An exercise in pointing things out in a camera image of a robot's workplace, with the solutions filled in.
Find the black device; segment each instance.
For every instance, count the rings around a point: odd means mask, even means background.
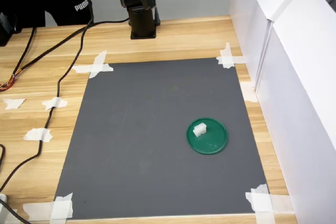
[[[8,17],[0,12],[0,47],[4,47],[13,34],[13,28]]]
[[[120,0],[120,2],[127,8],[130,17],[131,39],[155,38],[156,27],[160,25],[156,0]]]

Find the white partition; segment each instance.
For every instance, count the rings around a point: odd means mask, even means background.
[[[230,14],[253,83],[257,81],[271,22],[290,0],[231,0]]]
[[[299,223],[336,223],[336,13],[292,0],[275,21],[258,99]]]

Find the puma logo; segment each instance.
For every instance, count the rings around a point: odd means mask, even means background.
[[[78,12],[79,10],[83,10],[88,5],[89,5],[89,1],[88,0],[84,0],[83,3],[81,3],[79,5],[75,5],[75,10]]]

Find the black cable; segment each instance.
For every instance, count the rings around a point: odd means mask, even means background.
[[[29,62],[28,64],[24,65],[22,67],[22,70],[28,68],[29,66],[33,65],[34,63],[36,63],[38,60],[40,60],[41,58],[43,58],[45,55],[47,55],[48,53],[50,53],[51,51],[55,50],[56,48],[58,48],[59,46],[61,46],[62,44],[64,44],[65,42],[67,42],[68,40],[70,40],[71,38],[73,38],[75,35],[79,34],[80,32],[82,32],[81,38],[80,38],[80,48],[74,58],[74,60],[72,61],[70,67],[68,68],[68,70],[65,72],[65,74],[58,80],[57,82],[57,97],[59,97],[60,94],[60,83],[62,82],[62,80],[67,76],[67,74],[70,72],[70,70],[72,69],[72,67],[74,66],[74,64],[76,63],[82,49],[83,49],[83,43],[84,43],[84,36],[86,31],[93,26],[99,25],[99,24],[103,24],[103,23],[121,23],[121,22],[125,22],[128,20],[121,20],[121,21],[110,21],[110,22],[98,22],[98,23],[93,23],[93,10],[92,10],[92,2],[91,0],[89,0],[89,8],[90,8],[90,12],[91,12],[91,19],[90,21],[87,23],[87,25],[83,28],[78,29],[77,31],[75,31],[74,33],[72,33],[71,35],[69,35],[67,38],[65,38],[64,40],[62,40],[61,42],[59,42],[57,45],[53,46],[52,48],[48,49],[47,51],[45,51],[44,53],[42,53],[40,56],[36,57],[34,60],[32,60],[31,62]],[[31,36],[29,39],[29,42],[27,44],[27,47],[23,53],[23,56],[20,58],[15,70],[14,70],[14,74],[17,71],[19,65],[21,64],[25,54],[28,51],[28,48],[30,46],[30,43],[33,39],[34,33],[35,33],[36,28],[33,28],[33,30],[31,31]],[[50,123],[50,119],[52,116],[52,113],[54,111],[55,107],[52,107],[50,112],[49,112],[49,116],[47,119],[47,122],[45,124],[45,128],[47,129]],[[31,161],[32,159],[38,157],[41,154],[42,151],[42,145],[43,145],[43,141],[39,140],[39,147],[38,147],[38,152],[36,155],[26,159],[25,161],[23,161],[22,163],[20,163],[18,166],[15,167],[15,169],[10,173],[10,175],[8,176],[8,178],[5,180],[5,182],[3,183],[2,187],[0,188],[0,192],[5,188],[5,186],[7,185],[7,183],[9,182],[9,180],[12,178],[12,176],[15,174],[15,172],[24,164],[26,164],[27,162]],[[0,166],[1,163],[3,161],[4,155],[5,155],[5,147],[3,145],[0,145],[3,149],[1,157],[0,157]],[[13,214],[18,220],[20,220],[21,222],[23,222],[24,224],[31,224],[30,222],[26,221],[25,219],[23,219],[20,215],[18,215],[9,205],[7,205],[3,200],[0,199],[0,204],[2,204],[11,214]]]
[[[97,22],[97,23],[93,23],[93,24],[90,24],[89,26],[86,26],[86,27],[83,27],[83,28],[80,28],[78,29],[77,31],[75,31],[74,33],[72,33],[71,35],[69,35],[67,38],[65,38],[64,40],[62,40],[60,43],[58,43],[57,45],[53,46],[52,48],[48,49],[46,52],[44,52],[43,54],[41,54],[40,56],[38,56],[37,58],[35,58],[33,61],[29,62],[27,65],[23,66],[22,69],[24,68],[27,68],[29,66],[31,66],[32,64],[36,63],[38,60],[40,60],[42,57],[44,57],[45,55],[47,55],[49,52],[55,50],[57,47],[61,46],[62,44],[64,44],[65,42],[67,42],[68,40],[70,40],[71,38],[73,38],[75,35],[79,34],[80,31],[84,31],[85,28],[91,28],[91,27],[94,27],[96,25],[100,25],[100,24],[105,24],[105,23],[122,23],[122,22],[125,22],[127,21],[127,19],[124,19],[124,20],[120,20],[120,21],[102,21],[102,22]],[[76,60],[77,60],[78,56],[76,55],[76,59],[74,62],[72,62],[71,64],[71,67],[75,64]],[[59,96],[59,83],[62,81],[62,79],[65,77],[64,75],[62,76],[61,79],[58,80],[57,82],[57,96]],[[55,107],[52,107],[50,112],[49,112],[49,116],[48,116],[48,119],[47,119],[47,122],[45,124],[45,128],[48,127],[49,125],[49,122],[50,122],[50,119],[51,119],[51,116],[52,116],[52,113],[54,111]],[[38,157],[40,154],[41,154],[41,150],[42,150],[42,144],[43,142],[40,140],[40,144],[39,144],[39,148],[38,148],[38,151],[37,151],[37,154],[28,158],[27,160],[23,161],[22,163],[20,163],[18,166],[15,167],[15,169],[11,172],[11,174],[9,175],[9,177],[5,180],[5,182],[3,183],[2,187],[0,188],[0,192],[5,188],[5,186],[7,185],[7,183],[9,182],[9,180],[12,178],[12,176],[14,175],[14,173],[21,167],[23,166],[24,164],[26,164],[27,162],[29,162],[30,160]],[[3,152],[2,152],[2,155],[1,155],[1,158],[0,158],[0,167],[1,167],[1,163],[2,163],[2,160],[4,158],[4,155],[5,155],[5,146],[4,145],[0,145],[2,148],[3,148]]]
[[[1,157],[0,157],[0,169],[1,169],[2,161],[4,160],[5,153],[6,153],[6,148],[5,148],[5,146],[2,145],[2,144],[0,144],[0,147],[1,147],[1,149],[2,149]]]
[[[0,199],[0,204],[2,204],[12,215],[16,217],[19,221],[21,221],[24,224],[31,224],[29,221],[22,218],[20,215],[18,215],[9,205],[7,205],[6,202],[4,202],[2,199]]]
[[[88,29],[100,24],[108,24],[108,23],[123,23],[126,22],[127,20],[129,20],[129,18],[124,19],[124,20],[119,20],[119,21],[101,21],[101,22],[96,22],[96,23],[92,23],[88,26]],[[74,38],[74,36],[80,34],[81,32],[84,31],[86,27],[82,27],[80,29],[78,29],[77,31],[74,31],[72,34],[70,34],[68,37],[66,37],[65,39],[63,39],[62,41],[60,41],[59,43],[57,43],[56,45],[54,45],[53,47],[49,48],[47,51],[43,52],[41,55],[37,56],[34,60],[32,60],[31,62],[29,62],[28,64],[24,65],[22,67],[22,70],[30,67],[31,65],[33,65],[34,63],[38,62],[40,59],[42,59],[45,55],[49,54],[50,52],[54,51],[56,48],[60,47],[61,45],[63,45],[65,42],[69,41],[70,39]]]
[[[22,63],[22,61],[23,61],[23,58],[24,58],[24,57],[26,56],[26,54],[27,54],[27,51],[28,51],[28,49],[29,49],[29,47],[30,47],[30,43],[32,43],[32,40],[33,40],[35,31],[36,31],[36,27],[33,27],[32,31],[31,31],[31,35],[30,35],[29,41],[28,41],[27,46],[26,46],[26,49],[25,49],[25,51],[23,52],[21,58],[19,59],[19,62],[17,63],[17,65],[16,65],[16,67],[15,67],[15,69],[14,69],[14,71],[13,71],[13,74],[14,74],[14,75],[15,75],[16,71],[18,70],[18,68],[20,67],[20,65],[21,65],[21,63]]]

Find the white tape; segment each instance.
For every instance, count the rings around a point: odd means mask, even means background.
[[[225,49],[221,50],[220,56],[216,59],[219,65],[223,65],[223,68],[231,68],[234,67],[235,64],[245,64],[242,56],[232,56],[229,42],[226,43]]]
[[[30,141],[42,140],[43,142],[50,142],[52,137],[53,136],[50,134],[50,130],[46,128],[38,128],[38,129],[31,129],[30,131],[28,131],[27,134],[23,137],[23,139]]]
[[[241,81],[239,82],[241,92],[244,97],[244,101],[258,102],[256,93],[254,92],[254,87],[251,81]]]
[[[18,109],[25,99],[4,99],[4,102],[7,103],[5,110]]]
[[[44,101],[42,104],[46,107],[46,110],[50,110],[52,107],[62,108],[68,105],[68,102],[61,97],[54,97],[49,101]]]
[[[9,211],[7,213],[7,219],[5,221],[5,224],[20,224],[21,221],[16,219],[14,215],[12,215]]]
[[[258,224],[275,223],[274,214],[294,214],[293,206],[288,195],[268,194],[267,185],[260,185],[245,193],[246,199],[251,203],[252,209],[256,212]]]
[[[104,64],[107,51],[101,52],[96,56],[92,65],[73,66],[76,73],[90,73],[89,79],[95,77],[100,72],[113,71],[108,64]]]
[[[66,197],[56,197],[53,202],[23,204],[29,221],[50,221],[52,224],[65,224],[72,218],[72,193]]]

